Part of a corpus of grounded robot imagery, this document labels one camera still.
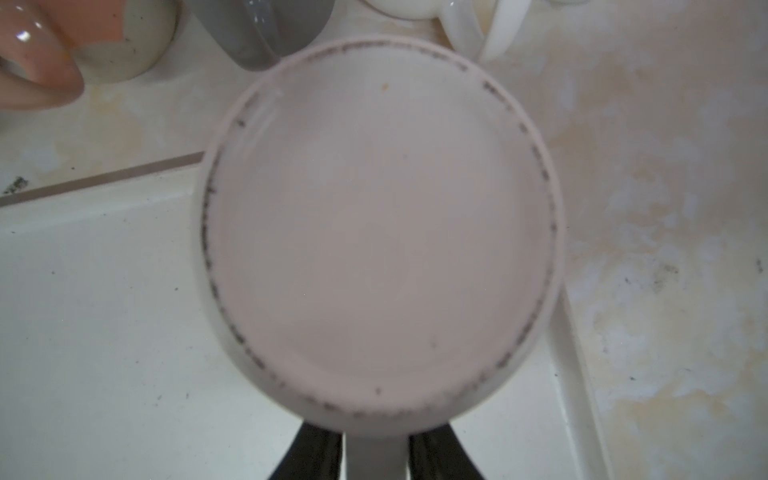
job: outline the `gray mug handle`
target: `gray mug handle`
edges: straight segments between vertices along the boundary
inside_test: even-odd
[[[184,0],[235,63],[263,70],[306,47],[334,0]]]

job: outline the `marble countertop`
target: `marble countertop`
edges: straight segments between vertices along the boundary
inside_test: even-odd
[[[436,22],[339,0],[318,41]],[[768,3],[536,0],[485,66],[557,164],[566,288],[617,478],[768,477]],[[0,190],[201,151],[258,74],[194,19],[151,71],[0,114]]]

